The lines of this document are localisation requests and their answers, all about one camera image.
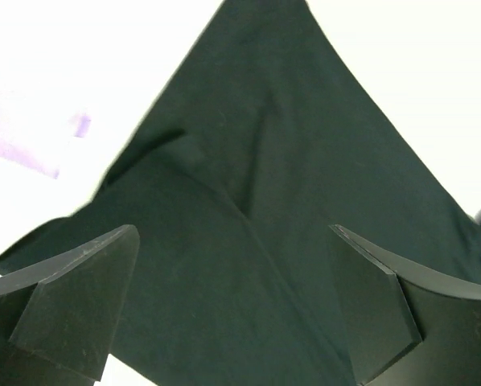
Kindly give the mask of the black garment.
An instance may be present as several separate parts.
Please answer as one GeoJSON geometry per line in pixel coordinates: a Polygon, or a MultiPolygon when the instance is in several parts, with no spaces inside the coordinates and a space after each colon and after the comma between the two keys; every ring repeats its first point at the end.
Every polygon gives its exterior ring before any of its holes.
{"type": "Polygon", "coordinates": [[[224,2],[93,200],[0,273],[123,224],[140,249],[113,354],[159,385],[353,384],[332,224],[481,284],[481,226],[304,1],[224,2]]]}

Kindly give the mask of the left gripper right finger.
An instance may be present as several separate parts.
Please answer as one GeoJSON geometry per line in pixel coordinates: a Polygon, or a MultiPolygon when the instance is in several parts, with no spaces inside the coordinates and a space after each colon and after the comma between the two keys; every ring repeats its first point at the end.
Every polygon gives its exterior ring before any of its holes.
{"type": "Polygon", "coordinates": [[[358,385],[481,385],[481,285],[331,226],[331,263],[358,385]]]}

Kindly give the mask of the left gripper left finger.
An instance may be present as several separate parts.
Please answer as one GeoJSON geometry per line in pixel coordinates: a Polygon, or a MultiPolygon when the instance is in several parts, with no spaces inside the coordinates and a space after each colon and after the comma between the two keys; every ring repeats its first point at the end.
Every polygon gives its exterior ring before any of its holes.
{"type": "Polygon", "coordinates": [[[0,277],[0,385],[101,380],[139,250],[123,225],[0,277]]]}

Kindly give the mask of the purple t shirt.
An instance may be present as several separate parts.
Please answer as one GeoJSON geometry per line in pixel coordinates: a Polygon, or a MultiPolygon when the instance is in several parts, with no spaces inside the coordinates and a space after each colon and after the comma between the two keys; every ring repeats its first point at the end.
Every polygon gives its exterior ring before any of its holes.
{"type": "Polygon", "coordinates": [[[69,142],[88,135],[92,118],[78,94],[38,70],[0,60],[0,158],[56,179],[69,142]]]}

